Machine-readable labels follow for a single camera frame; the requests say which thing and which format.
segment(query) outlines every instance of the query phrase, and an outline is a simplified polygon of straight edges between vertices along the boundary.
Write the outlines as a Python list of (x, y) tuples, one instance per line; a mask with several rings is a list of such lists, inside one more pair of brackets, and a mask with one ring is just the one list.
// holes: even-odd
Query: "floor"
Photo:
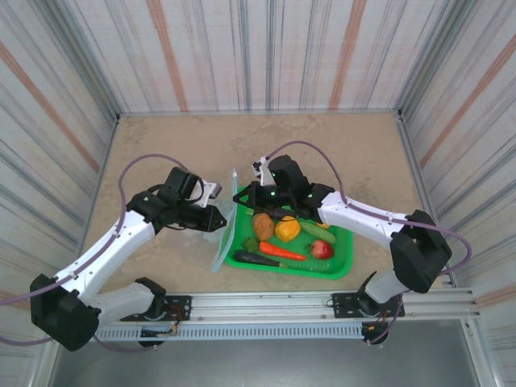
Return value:
[(398, 322), (382, 348), (350, 339), (190, 341), (119, 354), (90, 343), (60, 349), (50, 386), (478, 386), (461, 329)]
[[(239, 184), (254, 178), (251, 163), (292, 139), (310, 141), (331, 158), (342, 177), (346, 195), (397, 212), (419, 208), (402, 142), (391, 114), (286, 114), (177, 116), (122, 119), (102, 179), (86, 247), (118, 217), (116, 181), (137, 156), (163, 153), (179, 159), (208, 181), (223, 187), (220, 200), (229, 205), (231, 169)], [(309, 180), (336, 186), (324, 159), (311, 149), (295, 146), (288, 154)], [(127, 196), (164, 181), (172, 165), (145, 160), (127, 174)], [(351, 272), (337, 281), (242, 270), (223, 265), (213, 274), (214, 241), (184, 231), (163, 230), (134, 253), (104, 286), (104, 291), (149, 277), (169, 292), (233, 292), (356, 289), (374, 270), (392, 266), (390, 254), (356, 236)]]

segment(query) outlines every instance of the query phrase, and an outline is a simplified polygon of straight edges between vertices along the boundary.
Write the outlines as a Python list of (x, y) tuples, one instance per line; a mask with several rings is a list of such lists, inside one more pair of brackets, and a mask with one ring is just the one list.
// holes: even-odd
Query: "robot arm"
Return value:
[(290, 206), (299, 218), (346, 228), (391, 251), (394, 268), (373, 273), (360, 287), (360, 308), (366, 315), (377, 314), (382, 304), (407, 290), (426, 293), (452, 256), (437, 231), (390, 222), (407, 219), (435, 225), (423, 211), (397, 214), (350, 198), (344, 201), (333, 188), (309, 183), (298, 163), (287, 155), (273, 160), (262, 157), (253, 168), (260, 182), (253, 181), (235, 195), (235, 202), (252, 209)]
[[(125, 259), (163, 228), (212, 232), (226, 226), (226, 219), (217, 207), (208, 204), (220, 190), (219, 184), (176, 167), (164, 184), (136, 194), (127, 203), (121, 227), (117, 227), (119, 219), (70, 266), (53, 278), (41, 274), (32, 282), (31, 291), (34, 291), (66, 277), (72, 278), (31, 299), (32, 322), (64, 347), (75, 351), (103, 325), (131, 314), (160, 316), (164, 311), (165, 289), (147, 278), (109, 293), (98, 294), (98, 291)], [(116, 235), (113, 243), (86, 270), (76, 273), (77, 268), (97, 254), (113, 235)]]

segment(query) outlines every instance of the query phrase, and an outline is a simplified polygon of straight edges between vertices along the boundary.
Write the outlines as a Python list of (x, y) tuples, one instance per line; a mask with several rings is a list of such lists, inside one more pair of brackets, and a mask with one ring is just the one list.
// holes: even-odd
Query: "transparent lid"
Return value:
[(226, 259), (227, 254), (231, 248), (231, 244), (233, 243), (233, 238), (235, 237), (235, 219), (236, 219), (236, 203), (233, 202), (233, 197), (238, 192), (238, 182), (237, 182), (237, 174), (236, 169), (232, 170), (232, 180), (231, 180), (231, 206), (230, 210), (225, 213), (224, 208), (220, 209), (223, 213), (224, 218), (227, 220), (227, 225), (222, 229), (222, 234), (220, 235), (220, 240), (218, 242), (218, 252), (213, 260), (213, 264), (211, 265), (211, 271), (216, 273), (220, 267), (222, 266), (224, 260)]

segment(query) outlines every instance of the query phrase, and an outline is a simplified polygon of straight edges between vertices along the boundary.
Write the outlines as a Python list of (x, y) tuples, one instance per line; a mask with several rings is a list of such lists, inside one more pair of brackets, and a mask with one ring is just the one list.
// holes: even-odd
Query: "carrot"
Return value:
[(269, 256), (279, 256), (289, 260), (306, 260), (306, 257), (301, 254), (290, 252), (284, 248), (279, 248), (278, 246), (274, 246), (273, 244), (264, 241), (260, 242), (260, 251)]

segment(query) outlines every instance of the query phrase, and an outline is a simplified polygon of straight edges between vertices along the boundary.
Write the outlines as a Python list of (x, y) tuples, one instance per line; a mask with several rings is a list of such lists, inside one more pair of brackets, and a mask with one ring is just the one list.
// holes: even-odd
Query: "striped wall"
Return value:
[[(112, 134), (35, 2), (0, 2), (0, 299), (77, 256)], [(39, 338), (28, 302), (4, 306), (0, 335)], [(0, 385), (29, 385), (39, 353), (0, 344)]]
[(472, 242), (458, 278), (474, 289), (506, 385), (516, 385), (515, 52), (516, 1), (476, 2), (407, 116), (440, 222)]
[(393, 108), (455, 1), (56, 0), (125, 113)]

